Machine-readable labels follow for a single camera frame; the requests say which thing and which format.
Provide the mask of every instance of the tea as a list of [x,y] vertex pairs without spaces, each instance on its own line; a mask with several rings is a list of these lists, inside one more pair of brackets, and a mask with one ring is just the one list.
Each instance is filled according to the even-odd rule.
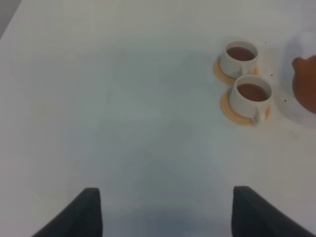
[[250,61],[255,55],[248,49],[243,47],[232,47],[226,50],[229,56],[239,61]]
[[267,92],[258,85],[246,83],[237,86],[238,92],[251,101],[265,101],[269,98]]

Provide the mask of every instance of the table surface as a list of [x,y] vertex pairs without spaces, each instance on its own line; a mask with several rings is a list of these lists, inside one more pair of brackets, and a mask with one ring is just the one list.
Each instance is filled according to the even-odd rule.
[[[108,236],[229,236],[233,187],[247,185],[316,233],[316,118],[290,89],[291,60],[316,53],[315,10],[22,1],[0,40],[1,232],[30,236],[93,186]],[[233,39],[258,46],[275,90],[260,127],[219,107],[229,87],[212,64]]]

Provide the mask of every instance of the brown teapot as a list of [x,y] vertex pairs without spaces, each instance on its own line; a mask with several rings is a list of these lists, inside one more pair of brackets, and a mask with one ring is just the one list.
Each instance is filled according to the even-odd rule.
[[305,109],[316,114],[316,55],[307,60],[296,58],[292,66],[295,98]]

